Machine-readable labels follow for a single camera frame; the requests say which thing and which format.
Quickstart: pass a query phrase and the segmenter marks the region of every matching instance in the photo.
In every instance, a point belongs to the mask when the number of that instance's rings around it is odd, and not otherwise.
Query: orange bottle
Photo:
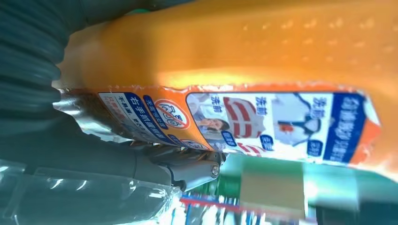
[[[395,0],[198,0],[76,33],[54,85],[131,137],[398,180],[397,60]]]

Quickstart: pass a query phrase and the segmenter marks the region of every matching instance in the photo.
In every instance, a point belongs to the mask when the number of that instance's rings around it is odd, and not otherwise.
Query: person illustration
[[[186,101],[191,114],[195,115],[198,110],[200,111],[200,106],[209,98],[210,95],[208,93],[195,93],[188,95]]]
[[[310,116],[311,105],[299,94],[276,94],[272,100],[275,139],[297,146],[321,129],[321,120]]]
[[[199,121],[195,120],[195,123],[202,133],[207,133],[208,131],[221,132],[230,128],[230,125],[221,119],[203,118]]]

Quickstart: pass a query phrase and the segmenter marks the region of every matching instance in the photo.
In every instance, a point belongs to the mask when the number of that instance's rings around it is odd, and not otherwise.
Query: gray plastic part
[[[184,191],[189,191],[218,177],[212,174],[213,167],[220,167],[214,161],[197,161],[188,165],[171,165],[169,169],[174,181],[184,181]]]

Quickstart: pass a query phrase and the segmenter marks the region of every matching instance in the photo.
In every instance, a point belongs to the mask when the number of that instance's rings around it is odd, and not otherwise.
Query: blue label banner
[[[273,151],[274,139],[269,135],[260,136],[262,148],[267,151]]]
[[[155,118],[156,122],[159,124],[159,126],[165,130],[168,130],[168,127],[160,114],[158,113],[158,110],[155,107],[155,103],[153,102],[152,98],[149,95],[144,95],[144,101],[146,106],[148,107],[149,111],[151,112],[152,116]]]
[[[356,93],[335,93],[324,160],[349,163],[365,124],[365,98]]]
[[[318,140],[308,140],[307,154],[309,156],[319,157],[322,154],[323,142]]]
[[[187,147],[185,144],[183,144],[176,136],[174,135],[168,135],[168,137],[173,140],[178,146],[181,147]]]
[[[134,93],[124,93],[127,100],[129,101],[134,113],[138,116],[140,121],[148,128],[148,130],[159,140],[162,140],[166,143],[175,144],[171,141],[163,131],[157,126],[155,121],[152,119],[151,115],[145,108],[145,105],[141,101],[140,97]]]
[[[235,139],[234,139],[234,136],[230,132],[223,130],[221,132],[221,135],[224,138],[224,140],[227,143],[227,145],[233,146],[233,147],[237,146],[237,144],[235,142]]]

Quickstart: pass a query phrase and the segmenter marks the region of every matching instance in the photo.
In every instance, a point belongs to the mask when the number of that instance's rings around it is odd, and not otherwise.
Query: green object
[[[239,198],[240,183],[240,177],[220,175],[216,180],[193,189],[193,192]]]
[[[139,14],[139,13],[149,13],[149,12],[150,12],[149,10],[139,8],[139,9],[134,9],[133,11],[129,12],[127,15],[134,15],[134,14]]]

